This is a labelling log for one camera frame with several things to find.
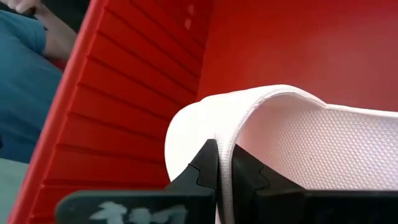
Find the blue shirt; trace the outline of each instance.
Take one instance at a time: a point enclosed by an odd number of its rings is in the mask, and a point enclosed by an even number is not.
[[[29,162],[62,71],[42,56],[45,29],[0,11],[0,158]]]

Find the white textured fabric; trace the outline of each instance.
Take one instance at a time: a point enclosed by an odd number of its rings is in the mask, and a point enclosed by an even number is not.
[[[234,223],[236,143],[306,189],[398,189],[395,112],[328,105],[287,85],[209,96],[179,111],[169,126],[165,160],[171,180],[207,139],[218,143],[223,223]]]

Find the white foam pad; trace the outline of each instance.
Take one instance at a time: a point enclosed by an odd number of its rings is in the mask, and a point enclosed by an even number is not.
[[[165,161],[171,180],[207,139],[218,144],[223,223],[234,223],[236,143],[306,189],[398,189],[395,112],[328,105],[287,85],[209,96],[179,111],[169,126]]]

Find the red plastic wall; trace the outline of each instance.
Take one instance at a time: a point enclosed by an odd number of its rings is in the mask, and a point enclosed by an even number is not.
[[[398,111],[398,1],[217,0],[199,99],[286,83]]]
[[[57,202],[80,189],[168,184],[165,134],[197,97],[211,8],[91,2],[9,223],[53,223]]]

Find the hand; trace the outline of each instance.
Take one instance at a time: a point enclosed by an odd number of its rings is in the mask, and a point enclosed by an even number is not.
[[[18,13],[24,13],[26,10],[41,5],[41,0],[0,0],[0,2],[6,4],[10,9],[17,11]]]

